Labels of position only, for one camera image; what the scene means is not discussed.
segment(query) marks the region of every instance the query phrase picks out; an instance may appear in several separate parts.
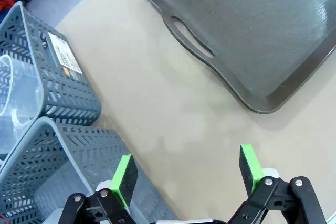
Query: tray handle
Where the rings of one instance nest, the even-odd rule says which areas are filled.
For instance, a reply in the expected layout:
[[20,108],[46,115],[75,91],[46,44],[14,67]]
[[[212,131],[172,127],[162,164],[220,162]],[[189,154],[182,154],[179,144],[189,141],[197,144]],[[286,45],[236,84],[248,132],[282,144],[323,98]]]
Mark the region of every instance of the tray handle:
[[[175,16],[168,15],[162,15],[162,19],[171,34],[185,49],[204,63],[212,65],[214,53],[188,29],[183,21]],[[177,27],[176,23],[180,23],[181,29]]]

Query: orange sticker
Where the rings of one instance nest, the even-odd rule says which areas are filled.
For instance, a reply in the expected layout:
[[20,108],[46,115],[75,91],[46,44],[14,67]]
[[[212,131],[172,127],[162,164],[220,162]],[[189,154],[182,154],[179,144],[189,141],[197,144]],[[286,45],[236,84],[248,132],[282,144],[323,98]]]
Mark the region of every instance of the orange sticker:
[[68,70],[66,67],[63,67],[63,69],[64,69],[65,74],[66,74],[67,76],[70,76],[69,70]]

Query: clear plastic cup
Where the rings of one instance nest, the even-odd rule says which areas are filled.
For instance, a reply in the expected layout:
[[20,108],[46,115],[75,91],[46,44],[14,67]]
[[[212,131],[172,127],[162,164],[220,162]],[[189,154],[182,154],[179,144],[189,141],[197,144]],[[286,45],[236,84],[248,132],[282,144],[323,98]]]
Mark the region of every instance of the clear plastic cup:
[[40,112],[41,88],[32,64],[0,57],[0,154],[7,154]]

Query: red object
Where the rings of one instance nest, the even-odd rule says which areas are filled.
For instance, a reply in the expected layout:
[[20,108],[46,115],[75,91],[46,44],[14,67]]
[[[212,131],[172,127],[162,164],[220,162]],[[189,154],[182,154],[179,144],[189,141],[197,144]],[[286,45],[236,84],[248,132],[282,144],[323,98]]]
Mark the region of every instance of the red object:
[[11,7],[15,4],[14,0],[0,0],[0,12],[4,9],[11,9]]

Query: black tray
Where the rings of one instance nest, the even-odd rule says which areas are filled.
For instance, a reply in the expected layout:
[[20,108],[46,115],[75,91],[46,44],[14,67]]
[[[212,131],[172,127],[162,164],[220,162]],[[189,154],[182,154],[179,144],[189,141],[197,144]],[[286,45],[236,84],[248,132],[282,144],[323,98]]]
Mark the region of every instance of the black tray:
[[257,113],[279,109],[336,44],[336,0],[149,1],[173,36]]

